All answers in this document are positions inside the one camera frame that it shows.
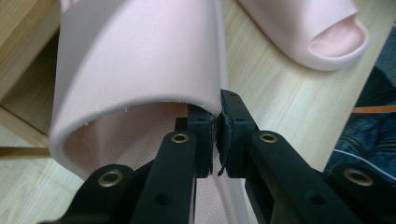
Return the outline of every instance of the pink slipper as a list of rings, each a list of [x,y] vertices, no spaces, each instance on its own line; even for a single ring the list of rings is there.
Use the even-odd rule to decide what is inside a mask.
[[[228,86],[220,0],[74,2],[62,1],[49,137],[62,166],[84,179],[111,163],[137,169],[187,104],[220,113]],[[247,222],[238,180],[212,175],[197,190],[197,223]]]
[[[313,69],[352,65],[369,40],[352,0],[238,1],[286,55]]]

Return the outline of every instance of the orange strap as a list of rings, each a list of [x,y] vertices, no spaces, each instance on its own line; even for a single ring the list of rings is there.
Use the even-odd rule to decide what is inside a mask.
[[[375,114],[383,114],[383,113],[391,113],[391,112],[396,112],[396,105],[355,107],[352,110],[353,114],[358,114],[358,115],[375,115]]]

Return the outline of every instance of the denim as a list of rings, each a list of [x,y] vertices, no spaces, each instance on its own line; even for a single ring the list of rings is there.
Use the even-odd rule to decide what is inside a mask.
[[[354,118],[346,125],[335,149],[363,158],[396,177],[396,113]],[[324,173],[328,174],[337,164],[350,163],[361,165],[396,186],[396,180],[366,162],[337,151],[332,153]]]

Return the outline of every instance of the metal rivet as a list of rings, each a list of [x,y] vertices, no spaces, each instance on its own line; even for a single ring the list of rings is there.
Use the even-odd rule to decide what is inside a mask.
[[[374,181],[370,176],[357,169],[353,169],[353,168],[346,169],[344,171],[344,176],[350,182],[360,186],[370,187],[374,184]]]
[[[177,133],[172,136],[172,141],[176,143],[185,143],[189,141],[189,136],[184,133]]]
[[[99,177],[98,183],[100,186],[102,186],[104,188],[109,188],[109,187],[115,186],[118,183],[120,183],[122,178],[123,178],[123,174],[120,170],[117,170],[117,169],[109,170]]]
[[[261,135],[260,135],[260,139],[261,139],[263,142],[266,142],[266,143],[274,143],[274,142],[277,141],[277,137],[274,136],[274,135],[272,135],[272,134],[269,134],[269,133],[263,133],[263,134],[261,134]]]

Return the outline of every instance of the pink slide sandal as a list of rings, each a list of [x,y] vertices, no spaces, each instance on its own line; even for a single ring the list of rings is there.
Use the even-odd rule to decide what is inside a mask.
[[[62,1],[53,158],[81,178],[155,158],[187,105],[218,116],[227,89],[220,0]],[[220,169],[214,148],[214,172]],[[239,180],[198,179],[196,223],[247,223]]]
[[[238,1],[280,50],[306,67],[348,67],[368,44],[352,0]]]

